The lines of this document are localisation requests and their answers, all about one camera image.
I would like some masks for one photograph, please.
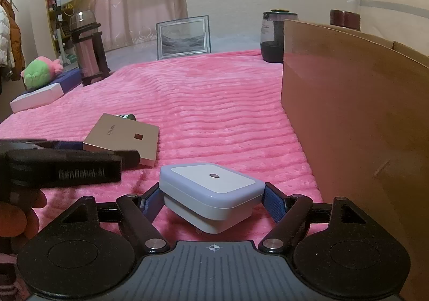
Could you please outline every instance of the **cardboard panel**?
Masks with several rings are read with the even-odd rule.
[[[324,201],[346,196],[407,249],[401,295],[429,295],[429,69],[384,45],[285,22],[282,106]]]
[[[374,36],[374,35],[371,35],[371,34],[366,34],[365,32],[360,32],[358,30],[349,29],[347,27],[339,27],[339,26],[335,26],[335,25],[315,24],[315,23],[306,23],[306,24],[311,24],[311,25],[316,25],[316,26],[323,26],[323,27],[327,27],[327,28],[334,29],[334,30],[337,30],[337,31],[346,32],[347,34],[358,36],[358,37],[367,39],[367,40],[369,40],[371,42],[381,44],[382,46],[387,47],[387,48],[392,48],[393,44],[394,44],[394,41],[390,41],[388,39],[377,37],[377,36]]]

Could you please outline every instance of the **plush toy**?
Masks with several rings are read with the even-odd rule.
[[[49,60],[47,57],[39,56],[21,72],[24,84],[27,88],[38,88],[48,84],[54,77],[63,72],[60,60]]]

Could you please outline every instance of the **coat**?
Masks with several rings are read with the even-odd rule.
[[[11,41],[10,23],[6,10],[0,6],[0,67],[6,67],[9,71],[15,67]]]
[[[4,8],[9,18],[10,42],[14,59],[14,68],[12,68],[12,81],[21,79],[21,71],[25,68],[24,55],[22,54],[21,30],[15,22],[15,13],[7,0],[0,0],[0,6]]]

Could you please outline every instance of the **screw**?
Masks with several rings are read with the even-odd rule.
[[[269,239],[265,239],[262,242],[262,245],[267,249],[279,249],[283,246],[283,242],[277,238],[269,238]]]
[[[160,238],[148,239],[145,242],[145,245],[149,249],[154,249],[154,250],[161,249],[161,248],[165,247],[166,244],[167,244],[166,241],[164,239],[160,239]]]

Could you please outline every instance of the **framed picture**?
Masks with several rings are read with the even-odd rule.
[[[186,17],[157,24],[158,60],[211,53],[209,16]]]

